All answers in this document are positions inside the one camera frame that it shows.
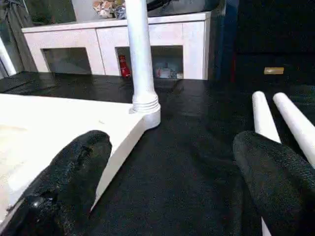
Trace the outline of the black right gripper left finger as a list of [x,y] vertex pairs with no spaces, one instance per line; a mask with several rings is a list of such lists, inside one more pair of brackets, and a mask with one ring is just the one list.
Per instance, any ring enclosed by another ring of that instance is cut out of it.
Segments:
[[84,236],[96,189],[112,151],[91,130],[72,140],[31,182],[0,225],[2,236]]

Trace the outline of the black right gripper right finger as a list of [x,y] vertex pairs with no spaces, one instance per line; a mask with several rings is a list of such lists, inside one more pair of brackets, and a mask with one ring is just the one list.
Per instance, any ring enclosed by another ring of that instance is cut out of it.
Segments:
[[271,235],[313,236],[314,168],[288,146],[253,131],[235,136],[233,154]]

